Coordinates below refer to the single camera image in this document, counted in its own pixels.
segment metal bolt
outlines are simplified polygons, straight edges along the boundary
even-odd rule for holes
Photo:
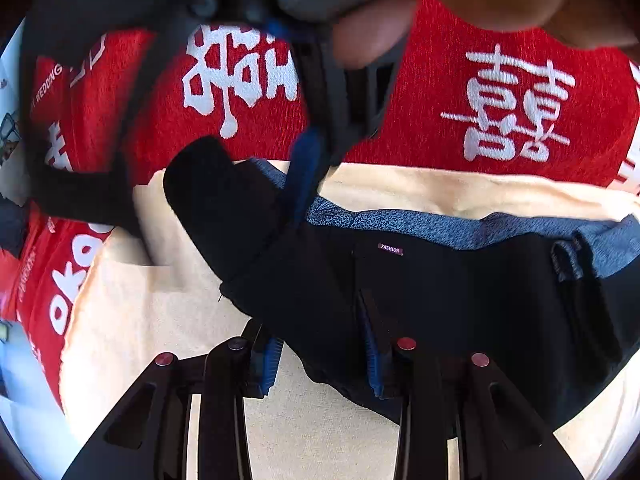
[[[417,346],[415,339],[411,339],[410,337],[401,337],[396,342],[398,348],[401,350],[414,350]]]
[[[233,337],[226,344],[230,350],[242,350],[248,341],[244,337]]]
[[[485,366],[488,366],[491,361],[486,355],[478,352],[471,356],[471,362],[480,368],[484,368]]]
[[[174,362],[174,355],[171,352],[162,352],[156,356],[156,364],[158,366],[168,366]]]

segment red blanket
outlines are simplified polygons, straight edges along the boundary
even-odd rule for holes
[[[49,129],[50,164],[104,167],[149,40],[143,32],[110,33],[73,72],[41,60],[33,117]],[[569,50],[540,30],[477,30],[436,0],[422,0],[380,134],[347,160],[613,182],[637,193],[638,84],[638,67],[617,50]],[[127,143],[132,177],[146,184],[204,135],[220,136],[236,159],[286,159],[304,124],[285,44],[255,30],[204,26],[136,121]],[[56,394],[68,312],[107,235],[97,231],[32,213],[17,311]]]

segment beige cloth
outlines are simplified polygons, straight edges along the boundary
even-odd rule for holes
[[[285,163],[276,163],[281,169]],[[60,394],[80,442],[153,357],[208,352],[241,333],[247,320],[218,291],[220,280],[189,240],[164,199],[163,172],[136,188],[145,230],[166,268],[132,264],[131,240],[115,230],[76,300],[62,354]],[[640,200],[621,191],[557,184],[526,176],[343,164],[321,194],[350,210],[404,208],[465,218],[495,211],[520,216],[621,220],[640,218]],[[640,428],[640,357],[556,435],[582,474],[605,479]],[[188,476],[195,479],[197,401],[191,418]],[[246,400],[254,478],[387,480],[398,428],[307,379],[285,347],[276,386],[263,401]],[[457,477],[450,442],[450,470]]]

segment red rivet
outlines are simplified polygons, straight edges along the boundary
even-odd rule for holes
[[[415,339],[411,339],[410,337],[401,337],[396,344],[401,350],[413,350],[417,346]]]
[[[488,366],[491,361],[482,352],[478,352],[471,356],[471,362],[480,368],[484,368],[485,366]]]
[[[156,356],[156,364],[158,366],[168,366],[174,362],[174,355],[171,352],[162,352]]]

